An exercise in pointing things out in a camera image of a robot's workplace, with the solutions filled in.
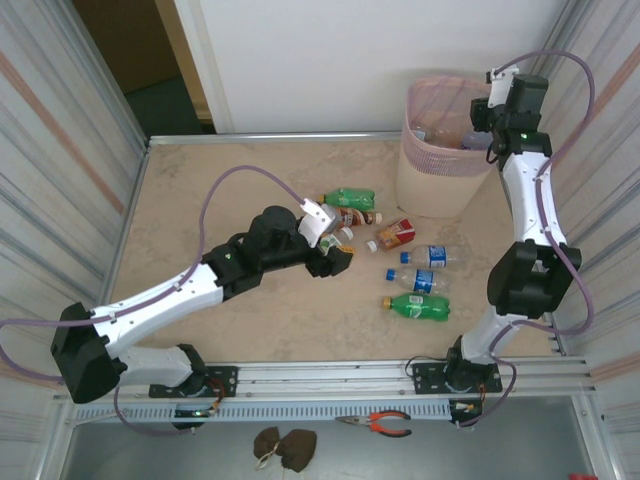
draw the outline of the beige table surface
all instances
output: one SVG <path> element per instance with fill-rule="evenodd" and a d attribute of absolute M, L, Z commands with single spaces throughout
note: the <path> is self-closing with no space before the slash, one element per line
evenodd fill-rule
<path fill-rule="evenodd" d="M 399 143 L 268 143 L 162 145 L 151 151 L 125 246 L 113 300 L 131 296 L 185 269 L 197 248 L 197 220 L 210 185 L 240 164 L 263 167 L 300 195 L 340 186 L 376 192 L 384 222 L 403 215 L 394 199 Z M 295 201 L 269 179 L 239 172 L 226 180 L 206 219 L 207 251 L 247 230 L 269 205 L 302 215 Z M 512 243 L 511 220 L 496 172 L 455 219 L 409 215 L 414 245 L 462 243 L 473 256 L 466 271 L 451 274 L 452 313 L 447 323 L 410 320 L 381 308 L 386 295 L 403 291 L 385 281 L 399 266 L 399 251 L 371 254 L 374 227 L 354 228 L 351 267 L 336 277 L 312 278 L 304 266 L 264 276 L 262 284 L 222 305 L 201 310 L 147 337 L 141 345 L 193 344 L 205 361 L 382 360 L 443 356 L 486 308 L 486 281 Z M 511 356 L 549 355 L 544 333 L 526 329 L 508 347 Z"/>

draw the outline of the plastic bottle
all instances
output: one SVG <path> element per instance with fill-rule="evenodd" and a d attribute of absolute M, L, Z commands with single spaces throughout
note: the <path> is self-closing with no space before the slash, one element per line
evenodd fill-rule
<path fill-rule="evenodd" d="M 410 292 L 433 293 L 435 295 L 449 293 L 449 278 L 442 272 L 406 267 L 398 270 L 390 268 L 387 270 L 387 280 L 397 283 Z"/>
<path fill-rule="evenodd" d="M 411 252 L 400 252 L 400 263 L 420 268 L 463 270 L 468 249 L 463 245 L 418 245 Z"/>
<path fill-rule="evenodd" d="M 419 293 L 405 293 L 395 298 L 385 297 L 382 307 L 395 310 L 403 317 L 430 318 L 437 322 L 446 322 L 451 312 L 448 298 Z"/>
<path fill-rule="evenodd" d="M 320 195 L 318 201 L 332 207 L 351 207 L 368 212 L 373 210 L 375 192 L 364 188 L 338 188 L 326 195 Z"/>
<path fill-rule="evenodd" d="M 415 236 L 415 228 L 408 219 L 403 218 L 380 230 L 375 239 L 367 242 L 367 247 L 372 252 L 387 251 L 409 243 Z"/>
<path fill-rule="evenodd" d="M 493 135 L 489 132 L 471 130 L 462 137 L 462 150 L 486 150 L 493 142 Z"/>
<path fill-rule="evenodd" d="M 318 248 L 326 255 L 331 247 L 340 247 L 353 240 L 353 232 L 349 227 L 342 227 L 340 230 L 320 238 Z"/>
<path fill-rule="evenodd" d="M 338 227 L 357 227 L 359 225 L 380 225 L 382 214 L 378 212 L 361 212 L 355 208 L 335 207 L 336 216 L 340 219 Z"/>

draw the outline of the white panel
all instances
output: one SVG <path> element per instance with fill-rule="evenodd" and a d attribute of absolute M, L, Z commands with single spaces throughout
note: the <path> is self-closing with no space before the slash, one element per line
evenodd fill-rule
<path fill-rule="evenodd" d="M 226 97 L 231 125 L 216 123 L 221 133 L 232 133 L 227 126 L 238 133 L 399 130 L 412 81 L 442 72 L 484 78 L 491 67 L 541 48 L 564 6 L 557 0 L 176 3 L 210 107 Z M 222 88 L 208 81 L 218 76 Z"/>

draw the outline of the metal frame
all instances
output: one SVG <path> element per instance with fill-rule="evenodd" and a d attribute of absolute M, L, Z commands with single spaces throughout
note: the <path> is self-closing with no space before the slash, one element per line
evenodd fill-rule
<path fill-rule="evenodd" d="M 322 142 L 322 141 L 389 141 L 399 140 L 399 132 L 362 133 L 315 133 L 315 134 L 260 134 L 260 135 L 202 135 L 190 137 L 152 137 L 150 147 L 156 145 L 187 144 L 229 144 L 229 143 L 280 143 L 280 142 Z M 144 172 L 149 160 L 149 152 L 140 168 L 134 193 L 128 206 L 122 237 L 114 256 L 114 265 L 105 281 L 101 300 L 107 303 L 115 283 L 118 267 L 131 227 L 133 212 L 140 194 Z M 552 315 L 545 321 L 551 323 Z M 550 338 L 558 352 L 558 339 Z M 596 391 L 589 368 L 582 357 L 517 357 L 510 358 L 518 366 L 518 377 L 513 396 L 569 396 L 573 400 L 576 418 L 580 425 L 589 458 L 594 471 L 600 478 L 624 480 L 624 473 L 611 439 L 603 423 L 599 421 L 596 408 Z M 237 396 L 227 399 L 228 408 L 240 405 L 247 408 L 273 405 L 283 407 L 304 405 L 358 405 L 363 407 L 385 401 L 392 404 L 413 405 L 416 401 L 433 402 L 448 398 L 475 398 L 473 394 L 418 396 L 414 393 L 413 382 L 404 371 L 406 360 L 393 361 L 349 361 L 349 362 L 284 362 L 284 363 L 233 363 L 240 367 L 238 373 Z M 510 369 L 500 368 L 504 381 L 511 378 Z M 132 421 L 166 423 L 180 421 L 172 418 L 177 405 L 203 404 L 202 399 L 150 399 L 146 388 L 123 387 L 120 403 Z M 114 421 L 113 396 L 107 395 L 90 405 L 75 405 L 68 395 L 57 395 L 45 438 L 50 438 L 47 449 L 38 464 L 38 475 L 34 478 L 54 479 L 62 472 L 66 452 L 71 442 L 73 429 L 92 421 Z M 145 416 L 145 412 L 169 411 L 169 417 Z M 212 417 L 207 421 L 225 421 Z"/>

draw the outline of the striped wall panel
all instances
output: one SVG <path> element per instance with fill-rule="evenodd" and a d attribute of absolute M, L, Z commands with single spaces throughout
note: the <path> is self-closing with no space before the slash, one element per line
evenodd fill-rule
<path fill-rule="evenodd" d="M 146 150 L 70 5 L 0 2 L 0 318 L 98 302 Z M 0 342 L 55 373 L 52 333 L 6 327 Z M 29 477 L 52 387 L 0 363 L 0 478 Z"/>
<path fill-rule="evenodd" d="M 565 338 L 585 355 L 605 408 L 605 420 L 627 478 L 640 479 L 640 2 L 610 0 L 595 7 L 571 51 L 594 71 L 595 117 L 555 168 L 558 214 L 570 243 L 582 249 L 581 274 L 596 320 L 586 334 Z M 557 148 L 586 109 L 584 74 L 558 61 L 550 78 L 544 131 Z M 555 318 L 577 325 L 586 314 L 573 286 Z"/>

